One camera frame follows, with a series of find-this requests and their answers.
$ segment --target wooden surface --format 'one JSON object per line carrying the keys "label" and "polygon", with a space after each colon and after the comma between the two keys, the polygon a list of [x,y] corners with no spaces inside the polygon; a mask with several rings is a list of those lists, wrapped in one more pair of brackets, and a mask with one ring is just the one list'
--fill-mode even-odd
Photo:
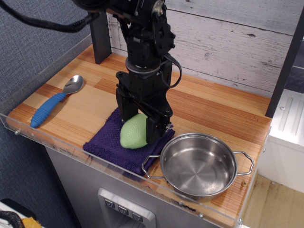
{"label": "wooden surface", "polygon": [[[290,47],[302,0],[168,0],[176,35],[170,53],[184,72],[271,97]],[[109,15],[111,46],[126,56],[119,23]]]}
{"label": "wooden surface", "polygon": [[304,193],[258,175],[244,216],[250,228],[300,228],[304,224]]}
{"label": "wooden surface", "polygon": [[[77,154],[77,149],[82,149],[82,145],[97,133],[117,107],[115,74],[120,70],[126,71],[124,57],[112,54],[103,63],[96,65],[93,48],[89,47],[14,109],[9,114],[7,123],[12,128],[21,130],[24,135],[38,142],[43,138],[50,147],[63,148],[71,157],[85,162],[88,156],[85,153]],[[55,93],[62,92],[65,83],[73,75],[84,77],[85,85],[82,90],[60,102],[39,128],[28,128],[36,109]],[[178,73],[173,72],[172,81],[177,78]],[[233,151],[245,151],[257,162],[271,122],[271,119],[265,117],[268,98],[187,75],[183,75],[176,88],[169,90],[167,98],[174,112],[171,121],[176,135],[188,132],[211,134],[227,143]],[[248,171],[250,161],[243,155],[237,154],[236,157],[238,171]],[[95,168],[103,170],[104,167],[96,164]],[[149,172],[152,176],[162,175],[159,161],[153,164]],[[252,174],[237,176],[221,197],[203,204],[199,200],[196,203],[181,200],[176,194],[166,190],[172,187],[164,180],[155,180],[160,186],[151,185],[149,181],[142,181],[139,186],[149,187],[160,197],[167,197],[172,203],[177,202],[177,206],[188,212],[203,213],[205,218],[223,227],[232,227],[233,222],[226,216],[238,219],[248,190],[241,183],[245,181],[251,184],[251,178]]]}

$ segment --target green ball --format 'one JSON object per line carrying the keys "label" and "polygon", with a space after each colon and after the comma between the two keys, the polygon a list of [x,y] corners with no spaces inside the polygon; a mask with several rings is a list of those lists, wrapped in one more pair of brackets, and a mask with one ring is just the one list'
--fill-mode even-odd
{"label": "green ball", "polygon": [[137,114],[126,121],[120,131],[120,144],[127,149],[137,149],[147,145],[145,114]]}

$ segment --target black cable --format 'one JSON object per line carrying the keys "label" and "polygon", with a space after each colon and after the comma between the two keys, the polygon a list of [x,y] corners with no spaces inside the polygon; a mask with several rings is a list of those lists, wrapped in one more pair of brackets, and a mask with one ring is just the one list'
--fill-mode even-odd
{"label": "black cable", "polygon": [[18,13],[17,11],[15,11],[14,9],[12,9],[11,7],[9,7],[2,0],[0,0],[0,7],[3,8],[6,12],[8,12],[10,15],[12,15],[14,18],[18,19],[19,21],[27,25],[31,25],[43,29],[51,29],[60,32],[68,32],[68,33],[79,32],[81,29],[84,28],[84,26],[94,21],[100,15],[100,13],[89,13],[88,16],[86,16],[84,19],[80,21],[76,21],[69,25],[61,25],[51,21],[29,18],[27,16],[24,16]]}
{"label": "black cable", "polygon": [[168,84],[165,82],[165,80],[164,80],[164,78],[163,78],[163,74],[162,74],[162,72],[161,72],[161,79],[162,79],[162,82],[163,82],[167,87],[169,87],[169,88],[174,88],[174,87],[176,87],[176,86],[180,83],[180,81],[181,81],[181,75],[182,75],[181,65],[180,65],[180,63],[179,63],[175,58],[173,58],[169,53],[165,54],[165,58],[166,58],[167,60],[171,61],[171,62],[172,62],[174,65],[176,65],[176,66],[179,68],[179,70],[180,70],[180,77],[179,77],[179,79],[176,81],[176,83],[175,83],[174,85],[168,85]]}
{"label": "black cable", "polygon": [[24,228],[21,218],[13,211],[0,211],[0,219],[8,221],[13,228]]}

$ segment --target wooden floor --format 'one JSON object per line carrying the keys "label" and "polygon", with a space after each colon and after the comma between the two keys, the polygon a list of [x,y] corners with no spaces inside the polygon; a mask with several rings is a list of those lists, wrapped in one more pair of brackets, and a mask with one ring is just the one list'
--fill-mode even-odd
{"label": "wooden floor", "polygon": [[304,228],[304,193],[258,175],[243,220],[250,228]]}

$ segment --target white wood panel wall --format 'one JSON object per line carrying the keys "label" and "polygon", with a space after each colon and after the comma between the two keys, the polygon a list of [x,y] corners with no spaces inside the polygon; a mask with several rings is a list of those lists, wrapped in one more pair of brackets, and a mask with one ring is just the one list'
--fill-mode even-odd
{"label": "white wood panel wall", "polygon": [[[303,0],[167,0],[176,35],[170,53],[183,72],[271,97]],[[126,56],[119,23],[108,15],[112,51]]]}

